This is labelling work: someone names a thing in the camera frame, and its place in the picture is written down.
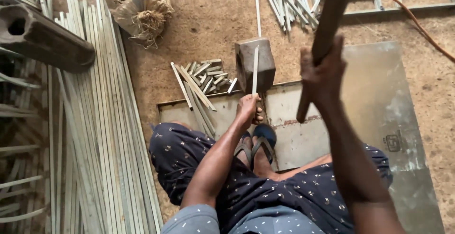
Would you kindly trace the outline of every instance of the blue flip-flop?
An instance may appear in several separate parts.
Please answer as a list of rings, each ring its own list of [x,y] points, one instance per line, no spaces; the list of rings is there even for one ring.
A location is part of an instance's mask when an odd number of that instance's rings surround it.
[[[273,149],[275,149],[275,145],[277,144],[277,134],[275,130],[265,123],[259,124],[253,131],[253,136],[258,137],[256,144],[253,146],[251,150],[251,166],[254,166],[254,155],[258,152],[258,149],[261,145],[264,145],[264,152],[267,156],[268,162],[272,164],[273,162]]]
[[[250,138],[251,138],[251,134],[250,134],[248,131],[245,132],[245,133],[242,135],[242,139],[247,138],[247,137],[250,137]],[[245,154],[247,155],[247,160],[248,160],[248,162],[249,162],[250,165],[251,165],[251,163],[252,163],[252,162],[251,162],[251,160],[252,160],[252,158],[251,158],[251,150],[247,147],[246,144],[242,143],[242,144],[240,144],[240,145],[238,145],[238,146],[236,147],[236,149],[235,149],[235,151],[234,151],[234,156],[236,157],[241,151],[244,151],[244,152],[245,152]]]

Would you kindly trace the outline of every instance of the right hand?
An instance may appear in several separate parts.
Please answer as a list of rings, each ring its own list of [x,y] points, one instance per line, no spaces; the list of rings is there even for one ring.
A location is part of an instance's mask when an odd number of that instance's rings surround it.
[[[330,107],[340,101],[341,81],[346,62],[341,58],[344,38],[335,36],[332,48],[317,67],[309,48],[300,51],[300,75],[304,91],[316,107]]]
[[[259,94],[255,93],[246,95],[238,101],[236,118],[240,121],[242,129],[247,130],[251,124],[258,125],[264,119],[259,115],[262,109],[256,107],[256,103],[260,100]]]

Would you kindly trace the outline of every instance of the person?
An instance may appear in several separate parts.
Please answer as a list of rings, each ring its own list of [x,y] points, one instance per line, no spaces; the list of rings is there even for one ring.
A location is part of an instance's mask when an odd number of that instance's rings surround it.
[[[258,94],[239,100],[218,141],[180,122],[160,123],[149,152],[158,181],[180,206],[163,234],[405,233],[388,192],[386,155],[363,144],[340,99],[343,37],[315,67],[301,51],[303,89],[327,127],[331,154],[287,173],[273,172],[276,135],[260,124]],[[246,132],[258,125],[253,137]]]

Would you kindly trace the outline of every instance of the floor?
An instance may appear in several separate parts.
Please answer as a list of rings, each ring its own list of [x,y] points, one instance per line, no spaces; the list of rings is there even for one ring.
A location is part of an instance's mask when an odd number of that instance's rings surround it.
[[[311,46],[313,33],[293,27],[288,39],[277,27],[267,0],[259,0],[262,34],[270,39],[277,66],[275,83],[297,80],[299,48]],[[450,0],[403,0],[425,5]],[[235,76],[234,42],[257,35],[254,0],[171,0],[175,15],[159,39],[158,49],[127,43],[127,57],[146,139],[150,123],[158,122],[156,104],[182,99],[170,62],[187,63],[222,58]],[[54,0],[55,11],[67,11],[65,0]],[[383,0],[384,7],[392,7]],[[349,10],[373,8],[370,2],[350,4]],[[423,27],[448,52],[455,53],[455,11],[433,11],[418,16]],[[419,122],[433,184],[447,233],[455,231],[455,71],[454,63],[436,51],[404,15],[354,18],[340,32],[348,45],[397,40]],[[159,190],[163,219],[176,207]]]

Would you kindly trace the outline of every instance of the wooden hammer handle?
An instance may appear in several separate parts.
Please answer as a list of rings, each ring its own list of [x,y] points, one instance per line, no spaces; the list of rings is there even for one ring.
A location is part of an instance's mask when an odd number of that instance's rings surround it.
[[[322,9],[319,26],[314,36],[313,55],[314,64],[321,64],[322,59],[328,54],[332,47],[333,38],[338,31],[343,13],[346,10],[349,0],[325,0],[324,8]],[[303,123],[307,115],[310,101],[302,89],[300,96],[299,109],[297,110],[297,121]]]

